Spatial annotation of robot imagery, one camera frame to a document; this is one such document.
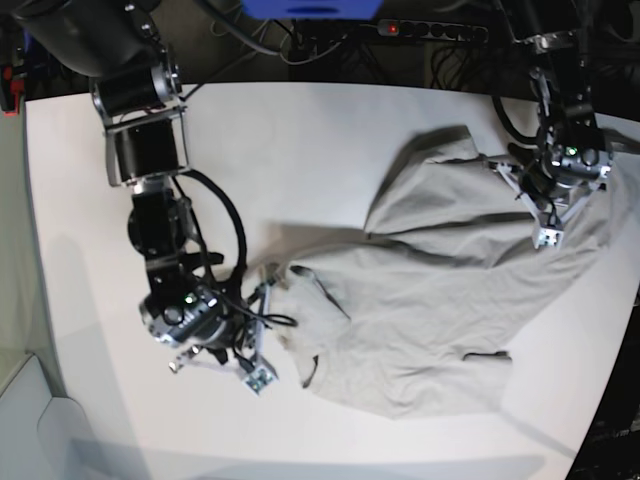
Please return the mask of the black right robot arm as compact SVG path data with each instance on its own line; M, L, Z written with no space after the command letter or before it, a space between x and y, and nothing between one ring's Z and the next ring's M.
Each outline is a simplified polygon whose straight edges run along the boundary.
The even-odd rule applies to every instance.
M101 119L109 183L131 190L129 240L145 262L150 292L143 322L156 341L177 348L180 369L200 352L220 364L238 356L246 328L241 282L247 242L240 215L212 180L189 165L185 105L172 49L160 39L151 1L5 1L12 17L53 57L89 80ZM237 238L236 264L225 280L178 176L220 199Z

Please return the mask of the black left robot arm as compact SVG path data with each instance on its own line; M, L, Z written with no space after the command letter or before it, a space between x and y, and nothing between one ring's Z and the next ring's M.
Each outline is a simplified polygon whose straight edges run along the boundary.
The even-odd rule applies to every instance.
M574 1L498 1L513 44L529 55L539 127L529 149L509 146L518 183L542 207L589 182L605 182L613 148L598 127Z

